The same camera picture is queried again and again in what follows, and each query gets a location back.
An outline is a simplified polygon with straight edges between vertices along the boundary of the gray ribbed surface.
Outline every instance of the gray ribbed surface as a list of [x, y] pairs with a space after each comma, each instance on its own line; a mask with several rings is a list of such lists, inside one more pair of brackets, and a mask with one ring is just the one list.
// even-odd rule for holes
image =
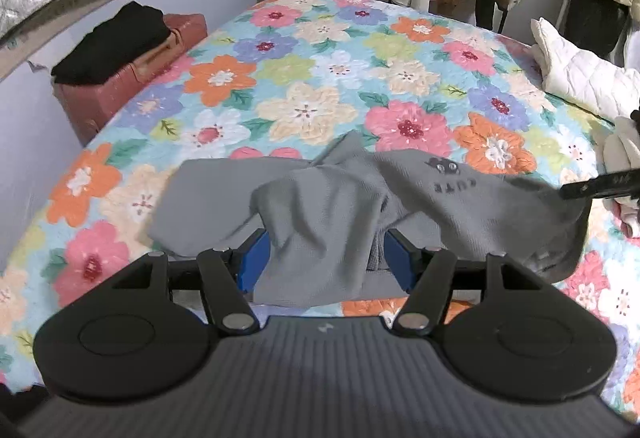
[[452, 376], [428, 342], [395, 338], [379, 318], [286, 317], [226, 339], [197, 378], [160, 398], [118, 408], [55, 399], [22, 427], [28, 438], [606, 438], [629, 430], [596, 397], [553, 407], [493, 400]]

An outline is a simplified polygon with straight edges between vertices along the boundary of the black garment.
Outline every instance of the black garment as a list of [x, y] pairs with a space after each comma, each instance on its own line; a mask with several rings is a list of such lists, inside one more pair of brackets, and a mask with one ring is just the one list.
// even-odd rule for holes
[[564, 38], [606, 59], [625, 27], [629, 7], [613, 0], [571, 0]]
[[162, 44], [170, 33], [161, 10], [132, 1], [85, 35], [51, 75], [59, 84], [103, 84], [125, 64]]

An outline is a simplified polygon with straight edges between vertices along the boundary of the gray clothing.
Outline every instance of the gray clothing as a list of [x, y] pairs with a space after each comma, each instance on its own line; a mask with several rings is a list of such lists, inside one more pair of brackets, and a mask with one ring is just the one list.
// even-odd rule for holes
[[[362, 298], [366, 274], [387, 268], [383, 237], [392, 227], [420, 247], [463, 259], [507, 253], [550, 281], [564, 279], [580, 256], [590, 204], [419, 150], [371, 153], [350, 132], [313, 162], [185, 162], [148, 234], [194, 256], [237, 246], [261, 220], [272, 249], [254, 301], [307, 307]], [[376, 296], [398, 294], [385, 291]]]

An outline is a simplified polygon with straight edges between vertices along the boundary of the floral bedspread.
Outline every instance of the floral bedspread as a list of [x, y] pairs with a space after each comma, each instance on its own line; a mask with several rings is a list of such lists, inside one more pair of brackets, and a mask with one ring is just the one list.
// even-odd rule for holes
[[[523, 45], [445, 18], [371, 0], [257, 4], [133, 98], [52, 190], [0, 277], [0, 380], [13, 390], [41, 382], [34, 333], [154, 246], [145, 222], [186, 159], [313, 158], [357, 129], [371, 150], [416, 148], [486, 173], [554, 185], [595, 176], [611, 127], [540, 83]], [[584, 255], [558, 288], [615, 334], [603, 398], [635, 419], [640, 240], [616, 214], [594, 202]], [[402, 302], [286, 312], [391, 319]]]

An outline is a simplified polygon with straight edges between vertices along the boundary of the red suitcase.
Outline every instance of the red suitcase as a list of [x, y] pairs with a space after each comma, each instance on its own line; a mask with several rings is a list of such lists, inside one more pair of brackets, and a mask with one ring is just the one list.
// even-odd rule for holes
[[202, 14], [165, 14], [163, 18], [171, 30], [167, 40], [123, 66], [104, 84], [54, 84], [54, 95], [83, 145], [88, 144], [147, 82], [166, 71], [172, 62], [207, 36], [207, 24]]

